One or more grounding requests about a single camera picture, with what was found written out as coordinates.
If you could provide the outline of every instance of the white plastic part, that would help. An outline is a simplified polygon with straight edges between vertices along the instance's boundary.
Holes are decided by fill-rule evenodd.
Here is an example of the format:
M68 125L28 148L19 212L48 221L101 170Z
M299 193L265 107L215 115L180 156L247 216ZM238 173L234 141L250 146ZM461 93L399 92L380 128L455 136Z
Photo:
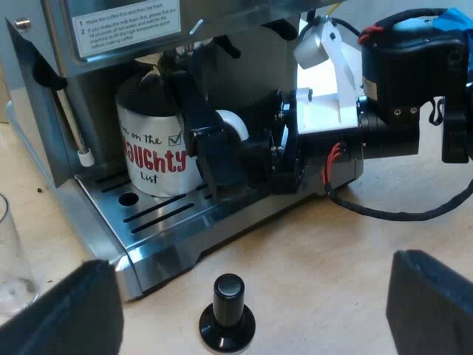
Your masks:
M308 31L304 41L294 50L296 60L302 67L308 68L313 65L325 66L323 62L328 56L333 63L336 77L337 92L329 95L317 95L314 89L312 101L297 100L297 126L300 135L311 133L328 132L340 129L352 129L358 126L358 115L356 112L357 88L355 85L355 70L349 65L348 60L342 52L344 46L340 32L327 21ZM314 88L327 85L322 77L313 78Z
M233 113L232 111L227 111L226 109L218 109L217 113L226 124L232 126L235 129L240 140L246 141L250 137L245 123L237 114Z
M83 153L83 154L81 154L78 151L77 155L79 156L79 160L81 161L81 165L83 167L88 168L89 166L92 166L95 164L95 158L94 158L94 155L92 154L92 150L89 149L86 153Z

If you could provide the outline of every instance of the screw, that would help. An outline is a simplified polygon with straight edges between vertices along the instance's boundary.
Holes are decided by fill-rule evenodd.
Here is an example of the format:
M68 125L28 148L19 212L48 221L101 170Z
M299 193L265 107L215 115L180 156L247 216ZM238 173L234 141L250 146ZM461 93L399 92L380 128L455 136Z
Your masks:
M283 113L283 111L279 111L278 113L276 113L276 114L274 115L274 119L275 119L276 121L283 121L283 120L284 120L284 113Z
M28 18L17 18L15 26L18 31L26 32L31 28L31 21Z

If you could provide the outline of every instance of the instruction label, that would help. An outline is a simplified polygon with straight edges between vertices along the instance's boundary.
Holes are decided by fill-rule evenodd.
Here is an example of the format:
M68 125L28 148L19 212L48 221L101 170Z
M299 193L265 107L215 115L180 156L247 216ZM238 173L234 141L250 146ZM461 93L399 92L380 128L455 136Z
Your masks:
M179 0L148 0L72 18L81 58L180 32Z

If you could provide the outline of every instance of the drip tray grate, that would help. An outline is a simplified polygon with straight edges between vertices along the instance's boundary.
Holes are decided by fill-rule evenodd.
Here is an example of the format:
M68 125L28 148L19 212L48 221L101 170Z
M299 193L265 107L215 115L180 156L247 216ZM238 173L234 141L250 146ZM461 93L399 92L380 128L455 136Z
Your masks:
M126 169L116 164L76 178L125 250L218 206L207 185L175 197L145 194L131 183Z

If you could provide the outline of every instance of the wooden table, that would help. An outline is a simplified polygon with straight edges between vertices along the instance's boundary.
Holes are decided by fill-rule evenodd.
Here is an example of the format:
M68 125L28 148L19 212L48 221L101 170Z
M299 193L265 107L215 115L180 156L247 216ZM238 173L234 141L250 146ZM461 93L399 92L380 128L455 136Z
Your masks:
M441 128L424 108L418 156L367 161L346 197L379 209L423 211L464 189L472 165L440 162ZM0 191L9 197L41 292L85 260L60 206L9 125L0 125ZM37 193L37 188L44 190ZM124 305L122 354L206 354L198 334L214 280L233 272L256 317L247 354L395 354L385 317L392 254L423 249L473 280L473 199L423 223L362 217L313 198Z

